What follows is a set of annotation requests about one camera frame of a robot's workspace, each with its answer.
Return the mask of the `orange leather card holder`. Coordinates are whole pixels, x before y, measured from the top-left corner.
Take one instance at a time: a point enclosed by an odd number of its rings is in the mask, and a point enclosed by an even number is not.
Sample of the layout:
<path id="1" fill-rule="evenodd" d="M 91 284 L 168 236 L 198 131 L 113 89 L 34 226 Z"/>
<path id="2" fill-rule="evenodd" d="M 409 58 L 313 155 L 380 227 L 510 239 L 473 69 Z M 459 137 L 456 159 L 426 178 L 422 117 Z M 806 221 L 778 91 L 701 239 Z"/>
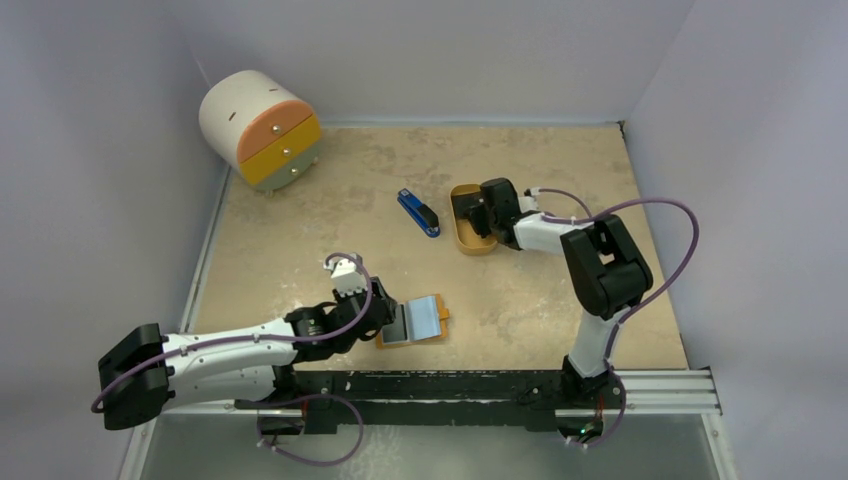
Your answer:
<path id="1" fill-rule="evenodd" d="M 440 294 L 420 297 L 398 306 L 395 320 L 406 322 L 408 341 L 396 345 L 384 345 L 381 331 L 376 337 L 378 349 L 390 349 L 412 346 L 448 337 L 448 319 L 450 312 Z"/>

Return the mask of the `black VIP credit card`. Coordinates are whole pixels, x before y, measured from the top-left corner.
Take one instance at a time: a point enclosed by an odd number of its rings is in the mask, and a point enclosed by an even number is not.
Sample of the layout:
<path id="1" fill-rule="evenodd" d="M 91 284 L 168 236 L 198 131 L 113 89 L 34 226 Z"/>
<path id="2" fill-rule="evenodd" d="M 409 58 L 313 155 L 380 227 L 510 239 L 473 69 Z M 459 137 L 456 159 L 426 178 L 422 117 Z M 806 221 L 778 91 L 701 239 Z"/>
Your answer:
<path id="1" fill-rule="evenodd" d="M 382 343 L 384 345 L 396 345 L 408 341 L 406 322 L 401 319 L 384 326 L 381 330 Z"/>

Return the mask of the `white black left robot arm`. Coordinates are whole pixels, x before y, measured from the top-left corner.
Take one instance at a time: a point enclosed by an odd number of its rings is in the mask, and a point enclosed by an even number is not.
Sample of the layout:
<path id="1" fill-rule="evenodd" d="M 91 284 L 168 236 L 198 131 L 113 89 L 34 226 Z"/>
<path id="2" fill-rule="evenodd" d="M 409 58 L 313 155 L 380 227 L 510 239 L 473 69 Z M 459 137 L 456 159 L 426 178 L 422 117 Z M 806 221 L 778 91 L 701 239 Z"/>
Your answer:
<path id="1" fill-rule="evenodd" d="M 99 360 L 101 391 L 92 410 L 106 429 L 124 430 L 204 402 L 284 409 L 298 395 L 294 365 L 345 354 L 403 317 L 402 304 L 374 277 L 367 291 L 335 294 L 253 327 L 164 335 L 158 325 L 145 324 Z"/>

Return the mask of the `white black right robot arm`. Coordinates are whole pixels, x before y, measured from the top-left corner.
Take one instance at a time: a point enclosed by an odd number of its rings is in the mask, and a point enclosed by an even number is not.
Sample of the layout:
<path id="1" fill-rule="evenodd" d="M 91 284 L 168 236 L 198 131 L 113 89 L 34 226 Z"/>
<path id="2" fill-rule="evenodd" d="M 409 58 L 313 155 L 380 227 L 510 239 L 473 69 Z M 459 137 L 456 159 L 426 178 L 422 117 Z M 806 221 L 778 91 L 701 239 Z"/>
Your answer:
<path id="1" fill-rule="evenodd" d="M 518 194 L 496 178 L 452 202 L 457 219 L 482 239 L 519 251 L 562 254 L 583 312 L 564 357 L 561 392 L 576 407 L 596 399 L 610 380 L 621 320 L 653 286 L 653 275 L 623 221 L 614 214 L 560 219 L 540 209 L 537 191 Z"/>

